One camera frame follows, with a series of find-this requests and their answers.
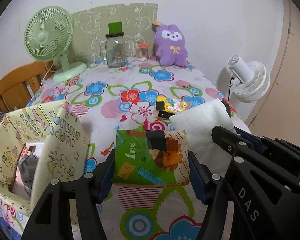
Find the green cartoon tissue pack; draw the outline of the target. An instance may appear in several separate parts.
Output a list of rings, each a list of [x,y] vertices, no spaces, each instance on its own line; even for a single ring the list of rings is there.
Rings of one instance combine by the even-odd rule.
[[[187,185],[190,165],[185,131],[118,130],[112,181],[153,188]]]

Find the white towel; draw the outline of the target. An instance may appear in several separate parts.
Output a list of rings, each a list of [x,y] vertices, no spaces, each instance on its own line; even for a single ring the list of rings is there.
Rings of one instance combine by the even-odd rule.
[[[231,157],[213,142],[211,133],[216,126],[231,132],[235,128],[221,100],[214,99],[173,115],[170,122],[176,131],[185,131],[189,150],[201,164],[211,173],[225,176]]]

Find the pink cartoon tissue pack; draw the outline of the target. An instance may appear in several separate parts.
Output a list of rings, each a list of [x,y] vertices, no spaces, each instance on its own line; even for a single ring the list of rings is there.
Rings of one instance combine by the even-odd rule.
[[[20,172],[18,168],[19,161],[23,158],[24,155],[36,155],[38,157],[41,156],[43,150],[44,143],[43,142],[26,142],[23,149],[21,150],[21,154],[19,156],[19,160],[17,162],[17,170],[16,170],[16,181],[22,182],[20,177]]]

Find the yellow bear tissue pack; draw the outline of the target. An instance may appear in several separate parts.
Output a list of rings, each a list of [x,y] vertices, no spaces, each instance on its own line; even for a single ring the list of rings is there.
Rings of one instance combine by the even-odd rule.
[[[168,120],[171,116],[188,109],[190,109],[190,103],[187,101],[159,96],[155,103],[154,116]]]

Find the beige door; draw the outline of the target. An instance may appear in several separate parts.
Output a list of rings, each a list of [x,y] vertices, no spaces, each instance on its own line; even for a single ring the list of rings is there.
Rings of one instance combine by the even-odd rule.
[[[283,0],[283,27],[271,84],[246,120],[254,135],[285,139],[300,146],[300,11]]]

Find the grey cloth in box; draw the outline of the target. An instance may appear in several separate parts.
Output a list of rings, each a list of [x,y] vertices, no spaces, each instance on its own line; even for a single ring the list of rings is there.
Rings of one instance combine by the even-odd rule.
[[[18,164],[21,181],[29,189],[32,189],[37,164],[38,157],[36,155],[29,154],[24,155]]]

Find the yellow cartoon fabric storage box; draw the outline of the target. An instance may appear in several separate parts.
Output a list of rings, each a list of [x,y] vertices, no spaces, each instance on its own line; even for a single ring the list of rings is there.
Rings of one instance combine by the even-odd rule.
[[[5,114],[0,122],[0,199],[17,211],[31,213],[53,179],[83,175],[89,138],[65,100],[40,103]],[[17,161],[27,142],[43,143],[30,200],[11,192]]]

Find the white standing fan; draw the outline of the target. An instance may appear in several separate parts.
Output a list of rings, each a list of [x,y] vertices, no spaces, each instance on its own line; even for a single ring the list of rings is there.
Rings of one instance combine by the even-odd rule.
[[[270,75],[263,63],[246,63],[240,56],[234,55],[228,61],[228,68],[233,74],[228,98],[234,95],[240,102],[251,103],[260,100],[268,91]]]

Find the floral tablecloth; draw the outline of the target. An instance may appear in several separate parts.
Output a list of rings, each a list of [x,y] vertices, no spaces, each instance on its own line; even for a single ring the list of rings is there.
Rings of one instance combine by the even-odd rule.
[[[190,108],[219,99],[233,126],[247,130],[227,97],[199,69],[192,65],[165,67],[154,59],[129,59],[121,68],[89,63],[82,74],[70,80],[46,80],[25,107],[67,102],[68,111],[80,120],[89,138],[84,174],[93,172],[116,149],[118,130],[176,131],[170,120],[154,116],[159,96],[187,101]],[[16,181],[15,172],[11,192],[30,200],[32,190],[33,186],[29,189]],[[108,239],[196,239],[206,211],[189,183],[158,188],[116,184],[96,207]],[[0,199],[4,236],[21,239],[31,213],[17,211]]]

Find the wooden chair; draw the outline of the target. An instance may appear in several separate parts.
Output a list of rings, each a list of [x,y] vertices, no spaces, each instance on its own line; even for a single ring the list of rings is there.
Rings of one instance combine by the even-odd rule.
[[[18,67],[0,80],[0,110],[11,112],[24,108],[31,100],[31,94],[40,89],[41,81],[47,80],[52,73],[49,68],[55,70],[52,61],[34,61]]]

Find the purple plush bunny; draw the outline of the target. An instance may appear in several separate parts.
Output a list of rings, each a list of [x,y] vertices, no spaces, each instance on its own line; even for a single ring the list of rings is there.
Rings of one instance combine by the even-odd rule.
[[[185,38],[180,29],[173,24],[158,25],[155,30],[155,55],[162,66],[187,66],[187,50]]]

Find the small toothpick jar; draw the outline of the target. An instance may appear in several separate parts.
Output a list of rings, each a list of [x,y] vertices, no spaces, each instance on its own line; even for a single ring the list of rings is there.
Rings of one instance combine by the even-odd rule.
[[[137,43],[135,59],[137,61],[146,61],[148,58],[149,43]]]

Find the glass mason jar mug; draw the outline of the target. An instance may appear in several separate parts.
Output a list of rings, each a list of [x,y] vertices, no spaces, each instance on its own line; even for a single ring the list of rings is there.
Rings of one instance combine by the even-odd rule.
[[[100,45],[100,58],[109,68],[120,68],[125,65],[125,41],[122,22],[108,24],[106,41]]]

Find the green desk fan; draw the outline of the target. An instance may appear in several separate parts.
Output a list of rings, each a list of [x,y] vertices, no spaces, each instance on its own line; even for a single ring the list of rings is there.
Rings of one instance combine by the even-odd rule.
[[[40,62],[59,59],[61,69],[53,75],[54,82],[70,80],[87,69],[84,62],[70,63],[68,60],[68,46],[73,32],[70,13],[58,6],[40,9],[25,28],[25,48],[33,59]]]

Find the green patterned wall board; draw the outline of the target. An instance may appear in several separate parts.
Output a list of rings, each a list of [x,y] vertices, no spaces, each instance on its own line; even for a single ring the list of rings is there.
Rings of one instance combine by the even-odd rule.
[[[74,33],[68,46],[69,62],[93,62],[105,55],[101,51],[109,33],[108,24],[122,23],[125,53],[133,57],[138,43],[150,44],[154,48],[152,21],[157,19],[158,5],[155,3],[114,4],[82,10],[71,15]]]

